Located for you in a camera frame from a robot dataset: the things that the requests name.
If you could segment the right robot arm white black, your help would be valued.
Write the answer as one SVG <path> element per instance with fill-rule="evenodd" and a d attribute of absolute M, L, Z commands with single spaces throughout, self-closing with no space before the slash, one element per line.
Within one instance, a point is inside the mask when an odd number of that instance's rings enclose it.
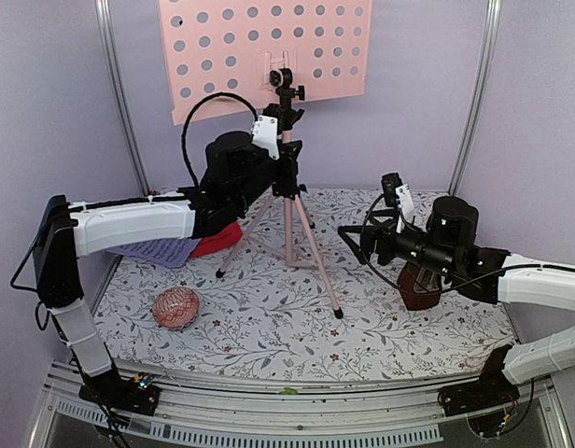
<path fill-rule="evenodd" d="M 404 218 L 402 204 L 369 209 L 362 224 L 341 226 L 340 237 L 358 261 L 373 268 L 402 259 L 435 275 L 441 292 L 456 291 L 485 303 L 527 303 L 575 312 L 575 266 L 552 264 L 506 249 L 475 244 L 478 210 L 454 196 L 434 201 L 427 226 Z M 575 366 L 575 326 L 533 343 L 507 345 L 485 362 L 471 398 L 490 407 L 509 385 Z"/>

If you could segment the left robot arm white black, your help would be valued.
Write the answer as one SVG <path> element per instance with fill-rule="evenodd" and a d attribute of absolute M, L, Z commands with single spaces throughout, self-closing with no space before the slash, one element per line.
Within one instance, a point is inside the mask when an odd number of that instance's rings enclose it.
<path fill-rule="evenodd" d="M 100 203 L 69 203 L 63 195 L 49 200 L 29 251 L 34 290 L 106 404 L 121 404 L 128 387 L 83 301 L 77 259 L 122 245 L 214 236 L 245 217 L 301 150 L 300 140 L 233 131 L 206 146 L 207 168 L 197 187 Z"/>

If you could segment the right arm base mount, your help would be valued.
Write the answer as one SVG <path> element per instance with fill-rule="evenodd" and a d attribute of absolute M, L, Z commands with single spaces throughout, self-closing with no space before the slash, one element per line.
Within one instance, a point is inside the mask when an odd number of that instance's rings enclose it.
<path fill-rule="evenodd" d="M 518 400 L 518 387 L 504 376 L 502 369 L 501 360 L 490 359 L 476 380 L 441 388 L 437 401 L 445 415 L 473 413 Z"/>

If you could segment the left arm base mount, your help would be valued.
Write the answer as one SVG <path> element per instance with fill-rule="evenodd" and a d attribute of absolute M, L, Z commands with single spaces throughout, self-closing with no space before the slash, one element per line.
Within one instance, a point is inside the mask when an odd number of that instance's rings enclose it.
<path fill-rule="evenodd" d="M 161 389 L 143 383 L 142 379 L 123 379 L 117 371 L 108 371 L 95 377 L 84 377 L 78 396 L 104 408 L 153 416 Z"/>

